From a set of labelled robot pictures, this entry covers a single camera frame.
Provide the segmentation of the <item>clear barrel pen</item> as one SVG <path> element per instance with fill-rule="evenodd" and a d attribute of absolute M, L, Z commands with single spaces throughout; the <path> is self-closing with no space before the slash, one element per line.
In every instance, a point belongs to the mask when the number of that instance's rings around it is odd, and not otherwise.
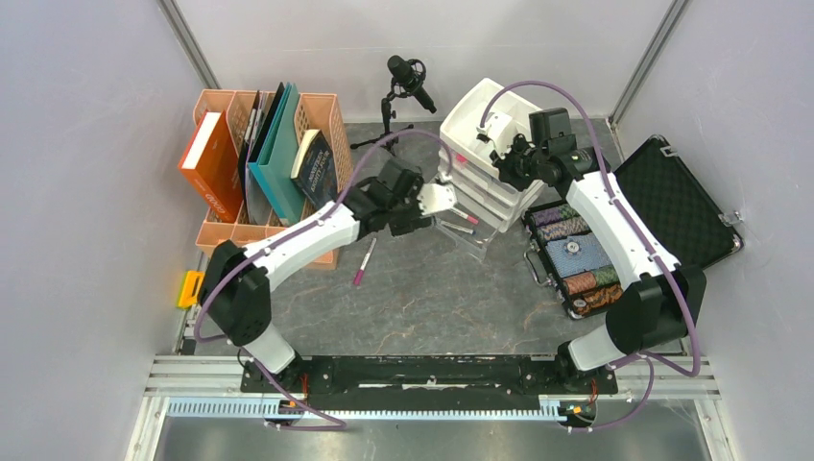
<path fill-rule="evenodd" d="M 461 232 L 461 233 L 467 234 L 467 235 L 474 235 L 476 233 L 475 229 L 471 229 L 471 228 L 468 228 L 468 227 L 464 227 L 464 226 L 456 225 L 456 224 L 453 224 L 453 223 L 449 223 L 449 222 L 444 221 L 444 220 L 440 220 L 439 224 L 441 226 L 447 228 L 447 229 L 450 229 L 450 230 L 453 230 L 453 231 L 458 231 L 458 232 Z"/>

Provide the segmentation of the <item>white plastic drawer unit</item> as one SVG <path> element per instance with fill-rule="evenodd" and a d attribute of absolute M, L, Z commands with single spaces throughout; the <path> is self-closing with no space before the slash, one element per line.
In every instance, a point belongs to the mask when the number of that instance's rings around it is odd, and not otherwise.
<path fill-rule="evenodd" d="M 481 80 L 451 110 L 441 124 L 442 140 L 453 151 L 449 158 L 444 150 L 439 151 L 439 172 L 451 168 L 452 183 L 455 187 L 457 205 L 455 208 L 477 218 L 474 225 L 452 211 L 439 216 L 439 221 L 475 229 L 474 235 L 463 234 L 447 229 L 439 224 L 439 231 L 449 236 L 461 249 L 482 260 L 495 236 L 506 232 L 539 197 L 545 185 L 532 183 L 526 190 L 517 191 L 498 179 L 498 170 L 491 165 L 492 146 L 476 139 L 476 128 L 483 127 L 489 112 L 509 114 L 516 123 L 518 134 L 531 139 L 528 115 L 539 107 L 507 92 L 496 103 L 489 106 L 492 97 L 503 88 L 490 78 Z M 467 166 L 456 168 L 454 159 L 465 158 Z"/>

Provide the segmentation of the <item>pink white marker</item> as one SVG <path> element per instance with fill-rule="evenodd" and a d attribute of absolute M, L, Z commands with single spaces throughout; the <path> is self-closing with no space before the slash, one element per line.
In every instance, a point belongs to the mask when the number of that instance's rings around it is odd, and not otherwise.
<path fill-rule="evenodd" d="M 459 210 L 459 209 L 457 209 L 457 208 L 455 208 L 455 207 L 453 207 L 453 208 L 451 209 L 451 211 L 452 211 L 453 213 L 455 213 L 456 215 L 458 215 L 459 217 L 461 217 L 461 218 L 463 218 L 463 219 L 467 220 L 467 221 L 468 221 L 468 222 L 470 222 L 471 224 L 474 224 L 474 225 L 479 224 L 479 220 L 478 220 L 477 218 L 475 218 L 475 217 L 473 217 L 473 216 L 471 216 L 471 215 L 469 215 L 469 214 L 467 214 L 467 213 L 465 213 L 465 212 L 463 212 L 463 211 L 461 211 L 461 210 Z"/>

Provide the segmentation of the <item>dark blue hardcover book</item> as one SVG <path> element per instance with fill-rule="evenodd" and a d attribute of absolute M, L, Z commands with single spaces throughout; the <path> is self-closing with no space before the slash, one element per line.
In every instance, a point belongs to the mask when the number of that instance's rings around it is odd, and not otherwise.
<path fill-rule="evenodd" d="M 309 129 L 304 132 L 291 179 L 315 209 L 337 199 L 338 177 L 334 154 L 321 130 Z"/>

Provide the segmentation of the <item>peach plastic file organizer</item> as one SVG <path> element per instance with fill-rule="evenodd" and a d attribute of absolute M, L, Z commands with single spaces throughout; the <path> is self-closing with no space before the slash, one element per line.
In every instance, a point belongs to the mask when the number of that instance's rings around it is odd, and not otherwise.
<path fill-rule="evenodd" d="M 199 229 L 196 246 L 212 255 L 230 240 L 244 246 L 287 230 L 315 209 L 290 178 L 294 156 L 305 132 L 320 131 L 334 154 L 338 189 L 353 169 L 339 99 L 333 93 L 301 93 L 293 84 L 276 90 L 204 90 L 194 108 L 196 122 L 210 112 L 227 117 L 238 151 L 249 156 L 245 168 L 246 198 L 238 217 L 221 220 L 210 210 Z"/>

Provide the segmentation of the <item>orange book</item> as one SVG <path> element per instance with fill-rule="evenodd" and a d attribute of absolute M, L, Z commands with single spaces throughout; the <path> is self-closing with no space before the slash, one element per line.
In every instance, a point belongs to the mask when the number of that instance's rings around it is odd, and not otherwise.
<path fill-rule="evenodd" d="M 204 114 L 178 169 L 222 222 L 238 219 L 243 204 L 238 154 L 223 112 Z"/>

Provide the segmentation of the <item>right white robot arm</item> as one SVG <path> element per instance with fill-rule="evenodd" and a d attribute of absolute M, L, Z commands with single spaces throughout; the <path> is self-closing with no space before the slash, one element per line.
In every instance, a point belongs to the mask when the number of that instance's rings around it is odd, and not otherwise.
<path fill-rule="evenodd" d="M 570 341 L 554 367 L 557 384 L 578 392 L 593 370 L 651 357 L 650 348 L 688 338 L 693 354 L 685 376 L 700 372 L 696 320 L 706 291 L 697 265 L 685 266 L 648 230 L 624 196 L 598 145 L 579 148 L 564 108 L 529 115 L 528 136 L 517 134 L 504 153 L 491 153 L 499 178 L 517 189 L 541 181 L 587 221 L 610 258 L 622 295 L 605 323 Z"/>

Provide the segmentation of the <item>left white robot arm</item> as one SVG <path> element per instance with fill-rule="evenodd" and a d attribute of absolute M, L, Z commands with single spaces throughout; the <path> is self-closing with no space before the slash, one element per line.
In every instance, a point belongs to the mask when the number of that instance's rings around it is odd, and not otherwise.
<path fill-rule="evenodd" d="M 232 345 L 265 369 L 278 391 L 301 379 L 297 352 L 272 322 L 271 295 L 318 256 L 388 229 L 399 236 L 432 225 L 433 216 L 457 203 L 451 178 L 426 182 L 420 170 L 391 158 L 380 173 L 348 186 L 335 201 L 271 237 L 238 246 L 231 240 L 213 251 L 198 302 Z"/>

